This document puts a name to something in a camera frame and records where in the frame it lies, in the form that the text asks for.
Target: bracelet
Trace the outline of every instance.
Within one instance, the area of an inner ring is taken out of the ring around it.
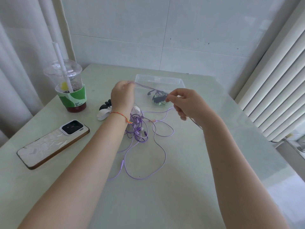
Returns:
[[[122,113],[119,113],[119,112],[110,112],[110,114],[111,114],[111,113],[117,113],[117,114],[122,115],[123,117],[125,117],[125,119],[126,119],[127,123],[132,124],[132,122],[130,122],[130,121],[127,119],[127,117],[126,117],[126,116],[124,116]]]

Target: person's left hand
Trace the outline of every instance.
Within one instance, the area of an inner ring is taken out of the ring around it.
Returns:
[[[135,103],[135,83],[132,81],[118,82],[111,92],[111,105],[113,112],[119,112],[129,119]]]

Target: clear plastic container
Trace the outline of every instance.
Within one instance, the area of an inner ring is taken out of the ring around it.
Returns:
[[[58,61],[52,62],[43,71],[55,84],[55,90],[67,111],[80,112],[87,106],[85,86],[80,75],[82,67],[75,61],[69,59],[64,59],[64,63],[67,70],[67,77],[73,88],[72,94],[69,92],[67,77],[63,74]]]
[[[182,79],[171,77],[137,74],[135,82],[155,89],[151,90],[140,85],[135,85],[135,103],[140,108],[169,108],[173,105],[172,103],[158,103],[158,101],[155,103],[153,97],[166,95],[176,88],[185,88]]]

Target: white table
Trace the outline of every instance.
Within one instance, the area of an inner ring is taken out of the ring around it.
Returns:
[[[88,97],[84,111],[69,113],[55,97],[0,149],[1,228],[18,226],[101,125],[96,115],[110,98],[115,83],[134,80],[138,73],[182,78],[187,88],[197,90],[225,121],[292,228],[305,228],[305,183],[214,78],[98,64],[89,65],[82,73]],[[72,119],[88,126],[89,135],[39,168],[28,170],[16,151]],[[202,131],[191,121],[181,121],[174,111],[165,122],[173,126],[175,133],[169,138],[157,137],[167,153],[164,167],[148,180],[133,180],[123,170],[107,182],[89,228],[225,228]],[[129,142],[124,137],[120,148]],[[122,156],[117,155],[111,177],[118,171]],[[132,174],[144,176],[157,168],[162,158],[150,138],[130,152],[127,166]]]

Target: phone case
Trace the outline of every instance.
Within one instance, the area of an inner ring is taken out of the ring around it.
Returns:
[[[65,134],[61,130],[62,126],[59,127],[58,129],[18,150],[18,157],[22,160],[26,167],[29,169],[36,169],[90,132],[88,127],[86,127],[83,123],[81,124],[83,127],[71,135]]]

